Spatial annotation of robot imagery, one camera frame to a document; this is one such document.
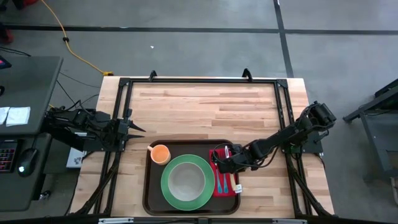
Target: green utensil handle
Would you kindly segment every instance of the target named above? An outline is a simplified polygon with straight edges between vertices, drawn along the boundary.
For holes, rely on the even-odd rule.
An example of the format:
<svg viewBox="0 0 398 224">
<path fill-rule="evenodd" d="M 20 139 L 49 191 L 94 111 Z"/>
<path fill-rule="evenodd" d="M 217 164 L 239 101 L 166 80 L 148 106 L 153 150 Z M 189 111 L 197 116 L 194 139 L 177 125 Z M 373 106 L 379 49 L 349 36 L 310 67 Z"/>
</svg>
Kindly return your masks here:
<svg viewBox="0 0 398 224">
<path fill-rule="evenodd" d="M 228 185 L 226 184 L 225 174 L 224 174 L 224 193 L 228 194 Z"/>
</svg>

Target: yellow extension cord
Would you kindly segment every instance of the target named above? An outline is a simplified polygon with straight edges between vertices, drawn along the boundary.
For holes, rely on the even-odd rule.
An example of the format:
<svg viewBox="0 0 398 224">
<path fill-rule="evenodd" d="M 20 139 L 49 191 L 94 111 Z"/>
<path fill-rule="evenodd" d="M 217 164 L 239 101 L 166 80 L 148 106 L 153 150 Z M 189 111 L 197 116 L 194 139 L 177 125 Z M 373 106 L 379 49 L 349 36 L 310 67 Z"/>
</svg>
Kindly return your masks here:
<svg viewBox="0 0 398 224">
<path fill-rule="evenodd" d="M 50 12 L 52 13 L 52 15 L 55 17 L 55 19 L 58 21 L 58 24 L 60 24 L 60 27 L 61 27 L 62 32 L 63 32 L 63 36 L 64 36 L 64 38 L 65 38 L 65 39 L 64 39 L 64 42 L 65 42 L 65 44 L 67 45 L 67 48 L 68 48 L 69 52 L 70 52 L 73 56 L 75 56 L 76 58 L 78 58 L 79 60 L 81 60 L 82 62 L 85 62 L 85 63 L 88 64 L 89 66 L 91 66 L 91 67 L 95 68 L 97 71 L 101 72 L 104 76 L 113 75 L 113 72 L 104 72 L 104 71 L 102 71 L 102 70 L 99 69 L 97 66 L 95 66 L 95 65 L 93 65 L 92 63 L 90 63 L 90 62 L 84 60 L 83 58 L 81 58 L 79 55 L 75 54 L 75 53 L 70 49 L 70 46 L 69 46 L 69 43 L 68 43 L 69 38 L 67 37 L 67 33 L 65 32 L 65 29 L 63 28 L 63 26 L 62 26 L 60 20 L 58 19 L 57 15 L 55 15 L 54 11 L 51 9 L 51 7 L 50 7 L 47 3 L 45 3 L 44 0 L 41 0 L 41 1 L 42 1 L 42 3 L 45 5 L 45 7 L 47 7 L 47 9 L 49 9 L 49 11 L 50 11 Z"/>
</svg>

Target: frame clamp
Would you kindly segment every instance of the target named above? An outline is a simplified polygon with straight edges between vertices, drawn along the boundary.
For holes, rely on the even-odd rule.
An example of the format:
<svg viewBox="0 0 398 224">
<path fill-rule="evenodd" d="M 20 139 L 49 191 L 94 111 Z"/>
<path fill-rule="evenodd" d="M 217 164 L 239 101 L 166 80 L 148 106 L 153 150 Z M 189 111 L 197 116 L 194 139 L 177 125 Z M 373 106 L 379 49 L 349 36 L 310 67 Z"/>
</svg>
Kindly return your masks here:
<svg viewBox="0 0 398 224">
<path fill-rule="evenodd" d="M 130 81 L 130 78 L 120 78 L 119 79 L 119 87 L 124 87 L 129 81 Z"/>
<path fill-rule="evenodd" d="M 245 68 L 245 69 L 243 70 L 242 77 L 243 77 L 243 78 L 248 78 L 248 81 L 249 81 L 249 82 L 253 82 L 253 77 L 251 76 L 251 73 L 250 73 L 249 69 L 247 69 L 247 68 Z"/>
<path fill-rule="evenodd" d="M 154 77 L 156 76 L 157 76 L 156 71 L 155 70 L 151 71 L 149 75 L 149 81 L 152 82 Z"/>
<path fill-rule="evenodd" d="M 277 79 L 276 82 L 282 86 L 283 88 L 287 88 L 287 80 L 286 79 Z"/>
</svg>

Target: orange cup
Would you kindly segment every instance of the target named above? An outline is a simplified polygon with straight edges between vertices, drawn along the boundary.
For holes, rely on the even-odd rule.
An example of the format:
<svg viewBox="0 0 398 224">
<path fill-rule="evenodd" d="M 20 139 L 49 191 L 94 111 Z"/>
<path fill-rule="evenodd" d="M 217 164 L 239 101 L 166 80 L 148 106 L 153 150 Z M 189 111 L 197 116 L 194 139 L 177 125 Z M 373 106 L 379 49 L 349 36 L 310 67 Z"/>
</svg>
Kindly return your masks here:
<svg viewBox="0 0 398 224">
<path fill-rule="evenodd" d="M 169 163 L 171 155 L 167 146 L 156 145 L 155 147 L 148 146 L 150 150 L 150 158 L 158 165 L 166 165 Z"/>
</svg>

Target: keyboard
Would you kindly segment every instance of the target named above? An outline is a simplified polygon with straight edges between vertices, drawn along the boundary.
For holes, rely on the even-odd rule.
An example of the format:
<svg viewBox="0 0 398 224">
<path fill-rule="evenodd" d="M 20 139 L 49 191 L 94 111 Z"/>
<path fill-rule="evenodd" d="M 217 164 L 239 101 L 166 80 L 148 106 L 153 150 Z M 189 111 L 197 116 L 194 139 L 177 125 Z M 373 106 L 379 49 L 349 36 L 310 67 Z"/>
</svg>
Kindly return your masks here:
<svg viewBox="0 0 398 224">
<path fill-rule="evenodd" d="M 17 146 L 17 140 L 0 141 L 0 174 L 12 172 Z"/>
</svg>

